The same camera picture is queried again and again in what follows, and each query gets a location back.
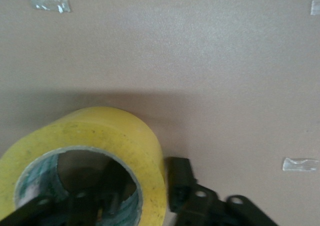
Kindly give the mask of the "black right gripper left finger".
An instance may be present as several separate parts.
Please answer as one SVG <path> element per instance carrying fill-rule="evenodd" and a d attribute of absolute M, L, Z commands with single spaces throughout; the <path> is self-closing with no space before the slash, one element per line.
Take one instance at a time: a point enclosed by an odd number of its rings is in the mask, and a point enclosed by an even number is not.
<path fill-rule="evenodd" d="M 75 190 L 62 201 L 37 196 L 0 220 L 0 226 L 96 226 L 118 214 L 133 184 L 128 170 L 111 161 L 94 185 Z"/>

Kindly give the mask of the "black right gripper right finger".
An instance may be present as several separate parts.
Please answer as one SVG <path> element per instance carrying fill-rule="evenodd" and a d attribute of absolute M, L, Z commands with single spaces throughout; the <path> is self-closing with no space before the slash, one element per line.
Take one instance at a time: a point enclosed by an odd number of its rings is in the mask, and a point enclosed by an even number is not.
<path fill-rule="evenodd" d="M 167 160 L 168 205 L 176 218 L 172 226 L 276 226 L 250 199 L 231 195 L 225 201 L 198 184 L 189 159 Z"/>

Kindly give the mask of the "yellow tape roll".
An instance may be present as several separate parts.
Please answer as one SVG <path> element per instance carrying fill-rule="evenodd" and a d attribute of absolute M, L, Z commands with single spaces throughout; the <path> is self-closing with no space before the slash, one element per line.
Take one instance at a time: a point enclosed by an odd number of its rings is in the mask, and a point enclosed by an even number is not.
<path fill-rule="evenodd" d="M 13 144 L 0 158 L 0 220 L 17 207 L 18 185 L 29 169 L 54 153 L 92 150 L 117 160 L 137 185 L 132 226 L 162 226 L 167 209 L 164 157 L 157 137 L 136 116 L 116 108 L 70 113 Z"/>

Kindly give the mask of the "clear tape piece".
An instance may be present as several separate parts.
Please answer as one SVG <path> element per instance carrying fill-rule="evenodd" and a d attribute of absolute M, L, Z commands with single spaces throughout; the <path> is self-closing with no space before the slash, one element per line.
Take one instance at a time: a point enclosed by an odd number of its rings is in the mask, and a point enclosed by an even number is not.
<path fill-rule="evenodd" d="M 71 12 L 68 0 L 30 0 L 34 9 L 57 11 L 59 13 Z"/>
<path fill-rule="evenodd" d="M 310 12 L 312 16 L 320 15 L 320 0 L 312 0 Z"/>
<path fill-rule="evenodd" d="M 285 158 L 282 164 L 284 172 L 315 172 L 320 166 L 320 161 L 307 158 Z"/>

